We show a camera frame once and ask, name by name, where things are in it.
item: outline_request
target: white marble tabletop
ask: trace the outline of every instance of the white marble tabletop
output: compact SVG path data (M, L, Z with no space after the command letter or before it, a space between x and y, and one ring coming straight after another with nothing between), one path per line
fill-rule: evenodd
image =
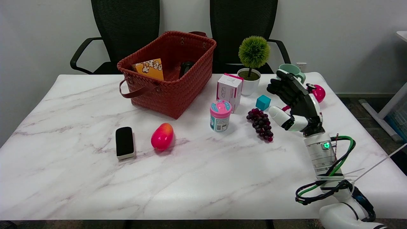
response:
M306 75L326 90L320 104L325 130L357 142L342 171L368 169L384 158L322 76ZM274 141L266 143L245 119L262 94L283 107L266 91L275 75L263 75L258 92L242 97L229 129L216 133L209 104L220 76L174 120L121 97L122 75L60 75L0 149L0 220L318 218L320 207L336 200L294 201L296 189L315 180L301 134L272 122ZM163 122L173 126L175 145L156 154L150 137ZM123 126L133 128L137 157L118 161L114 134ZM338 143L338 155L347 144ZM356 186L378 218L407 218L407 178L393 161Z

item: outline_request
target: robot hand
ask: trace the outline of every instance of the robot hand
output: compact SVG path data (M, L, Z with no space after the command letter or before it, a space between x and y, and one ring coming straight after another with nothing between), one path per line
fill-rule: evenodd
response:
M322 113L315 96L310 93L314 85L307 89L291 73L277 70L277 79L271 79L267 91L277 95L290 108L287 114L278 107L269 109L270 117L282 128L300 131L305 137L325 132L322 127Z

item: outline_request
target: pink ball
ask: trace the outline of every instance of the pink ball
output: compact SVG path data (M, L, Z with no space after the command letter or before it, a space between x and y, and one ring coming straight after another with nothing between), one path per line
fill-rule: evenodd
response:
M316 87L316 89L312 90L312 93L314 94L318 103L321 103L325 98L325 90L317 84L314 84L314 86Z

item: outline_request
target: plastic jar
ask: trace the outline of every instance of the plastic jar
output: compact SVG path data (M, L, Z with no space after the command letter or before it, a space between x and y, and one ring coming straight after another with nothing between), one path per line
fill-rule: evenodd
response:
M216 132L222 132L229 127L229 116L232 106L226 100L215 100L210 105L210 127Z

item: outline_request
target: yellow box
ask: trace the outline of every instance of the yellow box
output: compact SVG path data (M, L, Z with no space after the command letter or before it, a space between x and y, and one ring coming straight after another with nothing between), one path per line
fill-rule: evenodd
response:
M144 61L142 63L133 64L132 66L133 71L136 71L140 74L156 78L159 80L164 80L164 76L162 74L162 64L161 59L153 59L149 61Z

